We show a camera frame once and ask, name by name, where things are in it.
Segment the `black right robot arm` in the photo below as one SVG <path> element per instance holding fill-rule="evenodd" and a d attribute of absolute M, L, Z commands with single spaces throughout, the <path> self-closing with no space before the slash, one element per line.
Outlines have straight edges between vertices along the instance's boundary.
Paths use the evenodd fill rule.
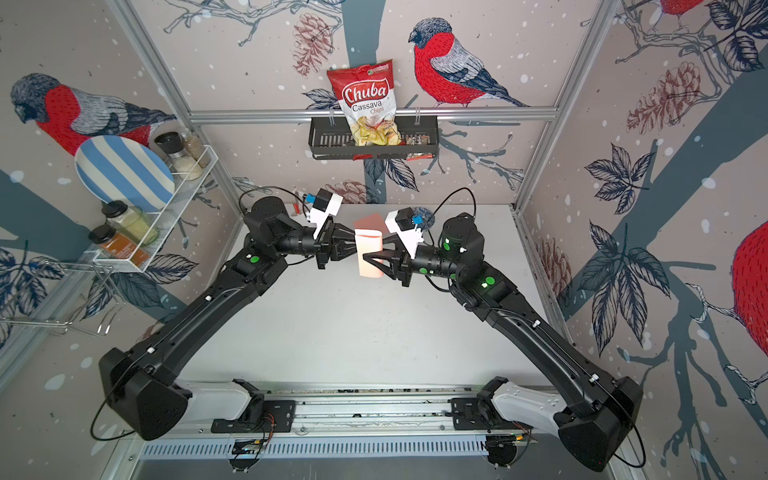
<path fill-rule="evenodd" d="M 363 254 L 387 277 L 409 286 L 413 275 L 445 278 L 449 294 L 468 312 L 507 338 L 544 374 L 548 395 L 497 376 L 475 399 L 457 399 L 458 430 L 501 430 L 518 423 L 559 438 L 583 466 L 602 472 L 636 426 L 641 387 L 614 378 L 588 360 L 529 304 L 518 286 L 485 259 L 485 238 L 468 213 L 446 220 L 435 245 L 419 228 L 391 228 L 392 248 Z"/>

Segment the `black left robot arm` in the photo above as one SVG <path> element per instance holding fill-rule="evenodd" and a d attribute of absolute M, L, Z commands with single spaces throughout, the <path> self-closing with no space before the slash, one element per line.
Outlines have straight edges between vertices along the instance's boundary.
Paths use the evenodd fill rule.
<path fill-rule="evenodd" d="M 287 213 L 276 196 L 257 200 L 245 214 L 243 247 L 214 282 L 180 314 L 130 350 L 102 356 L 98 369 L 104 405 L 144 440 L 172 430 L 188 410 L 193 393 L 176 385 L 194 354 L 237 312 L 266 293 L 287 269 L 287 256 L 313 258 L 319 269 L 356 253 L 353 230 L 334 216 L 340 195 L 321 189 L 311 197 L 308 224 Z"/>

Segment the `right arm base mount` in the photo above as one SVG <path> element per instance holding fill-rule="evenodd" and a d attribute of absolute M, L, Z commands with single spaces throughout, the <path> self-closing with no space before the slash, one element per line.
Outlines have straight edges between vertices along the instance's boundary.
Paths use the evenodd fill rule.
<path fill-rule="evenodd" d="M 492 404 L 495 392 L 509 380 L 496 376 L 486 383 L 474 397 L 455 397 L 450 400 L 449 416 L 457 431 L 521 430 L 531 433 L 532 427 L 525 423 L 504 419 Z"/>

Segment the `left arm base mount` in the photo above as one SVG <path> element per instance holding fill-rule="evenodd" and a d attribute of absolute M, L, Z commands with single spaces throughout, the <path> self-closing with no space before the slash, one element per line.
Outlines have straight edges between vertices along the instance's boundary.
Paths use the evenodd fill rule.
<path fill-rule="evenodd" d="M 212 421 L 214 434 L 254 433 L 259 429 L 270 433 L 289 433 L 296 414 L 295 400 L 267 400 L 265 393 L 243 379 L 233 379 L 248 398 L 237 417 L 217 418 Z"/>

